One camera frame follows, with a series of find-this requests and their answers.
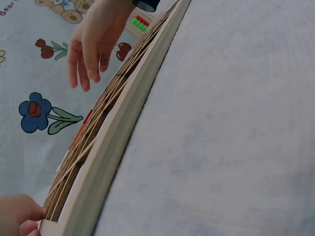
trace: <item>gray fabric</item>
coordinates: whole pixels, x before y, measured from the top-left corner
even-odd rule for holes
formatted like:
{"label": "gray fabric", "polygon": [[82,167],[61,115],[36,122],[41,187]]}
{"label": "gray fabric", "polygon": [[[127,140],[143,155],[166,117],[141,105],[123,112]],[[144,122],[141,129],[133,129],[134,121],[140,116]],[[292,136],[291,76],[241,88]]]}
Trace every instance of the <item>gray fabric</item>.
{"label": "gray fabric", "polygon": [[312,0],[193,0],[96,236],[315,234]]}

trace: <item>colorful beads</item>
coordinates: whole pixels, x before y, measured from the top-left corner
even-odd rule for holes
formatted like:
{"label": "colorful beads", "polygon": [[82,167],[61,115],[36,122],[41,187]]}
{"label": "colorful beads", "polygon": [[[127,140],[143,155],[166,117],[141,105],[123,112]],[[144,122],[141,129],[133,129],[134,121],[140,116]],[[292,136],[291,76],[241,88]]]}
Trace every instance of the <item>colorful beads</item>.
{"label": "colorful beads", "polygon": [[150,25],[150,23],[143,19],[141,16],[136,16],[135,18],[133,18],[131,23],[143,32],[146,31],[146,29]]}

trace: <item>wooden puzzle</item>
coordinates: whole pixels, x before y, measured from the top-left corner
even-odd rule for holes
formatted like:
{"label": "wooden puzzle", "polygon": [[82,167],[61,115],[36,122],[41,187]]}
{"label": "wooden puzzle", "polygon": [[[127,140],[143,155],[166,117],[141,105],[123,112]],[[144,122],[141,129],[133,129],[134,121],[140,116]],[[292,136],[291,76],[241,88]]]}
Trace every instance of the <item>wooden puzzle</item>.
{"label": "wooden puzzle", "polygon": [[40,223],[43,236],[93,234],[129,138],[189,3],[178,0],[163,16],[151,19],[150,27],[95,103],[45,200],[47,211]]}

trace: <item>blue flower print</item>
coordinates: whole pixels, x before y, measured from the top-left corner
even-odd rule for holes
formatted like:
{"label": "blue flower print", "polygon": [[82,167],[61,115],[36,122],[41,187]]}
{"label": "blue flower print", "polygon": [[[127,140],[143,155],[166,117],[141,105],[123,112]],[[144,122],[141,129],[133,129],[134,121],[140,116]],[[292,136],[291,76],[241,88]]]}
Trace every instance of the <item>blue flower print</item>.
{"label": "blue flower print", "polygon": [[19,106],[19,112],[23,116],[21,127],[24,132],[31,134],[37,129],[46,129],[48,126],[47,115],[51,108],[51,103],[47,99],[43,99],[40,93],[31,93],[30,100],[22,102]]}
{"label": "blue flower print", "polygon": [[58,107],[52,107],[50,101],[44,99],[39,92],[32,92],[30,100],[20,104],[19,113],[23,116],[21,128],[28,134],[46,129],[48,119],[55,121],[47,129],[49,135],[57,134],[62,129],[83,120],[83,116],[75,116]]}

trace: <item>finger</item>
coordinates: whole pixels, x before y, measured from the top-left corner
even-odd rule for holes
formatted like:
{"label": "finger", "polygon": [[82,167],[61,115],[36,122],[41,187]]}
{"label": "finger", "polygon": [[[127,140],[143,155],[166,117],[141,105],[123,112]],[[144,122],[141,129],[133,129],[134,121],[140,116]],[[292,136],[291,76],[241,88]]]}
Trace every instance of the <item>finger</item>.
{"label": "finger", "polygon": [[5,197],[4,200],[19,222],[19,225],[27,220],[39,221],[44,218],[45,210],[26,194]]}
{"label": "finger", "polygon": [[68,68],[68,79],[72,88],[78,86],[78,77],[77,77],[77,64],[80,59],[80,42],[72,40],[69,45],[68,58],[67,58],[67,68]]}
{"label": "finger", "polygon": [[[97,54],[97,73],[99,74],[99,63],[100,63],[100,58],[101,58],[101,54]],[[94,80],[95,83],[98,83],[100,81],[100,76],[98,77],[97,80]]]}
{"label": "finger", "polygon": [[99,81],[99,73],[97,72],[97,53],[96,53],[97,42],[91,41],[90,38],[83,38],[82,40],[82,51],[84,64],[88,73],[88,77],[93,81]]}
{"label": "finger", "polygon": [[27,236],[41,236],[40,235],[40,231],[39,230],[34,230],[33,232],[31,232],[29,235]]}
{"label": "finger", "polygon": [[21,236],[28,236],[37,228],[38,228],[37,222],[28,220],[20,226]]}
{"label": "finger", "polygon": [[90,90],[90,81],[88,78],[87,70],[83,61],[83,57],[81,56],[79,64],[78,64],[78,72],[80,77],[80,84],[84,92]]}
{"label": "finger", "polygon": [[102,53],[99,66],[101,72],[105,72],[108,69],[111,51],[112,50],[107,51],[106,53]]}

